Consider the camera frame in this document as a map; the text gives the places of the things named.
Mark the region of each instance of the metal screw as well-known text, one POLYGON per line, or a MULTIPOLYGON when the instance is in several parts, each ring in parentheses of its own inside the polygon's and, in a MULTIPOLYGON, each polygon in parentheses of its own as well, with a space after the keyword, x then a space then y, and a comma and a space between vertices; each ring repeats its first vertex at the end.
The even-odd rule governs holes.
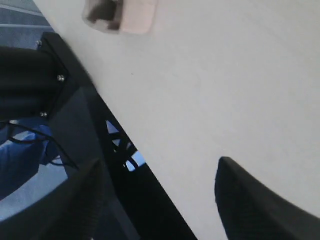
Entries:
POLYGON ((65 76, 63 76, 63 75, 58 75, 58 76, 56 77, 56 79, 57 79, 59 82, 64 82, 64 81, 66 80, 65 76))
POLYGON ((48 113, 45 111, 40 112, 40 117, 46 118, 48 116, 48 113))

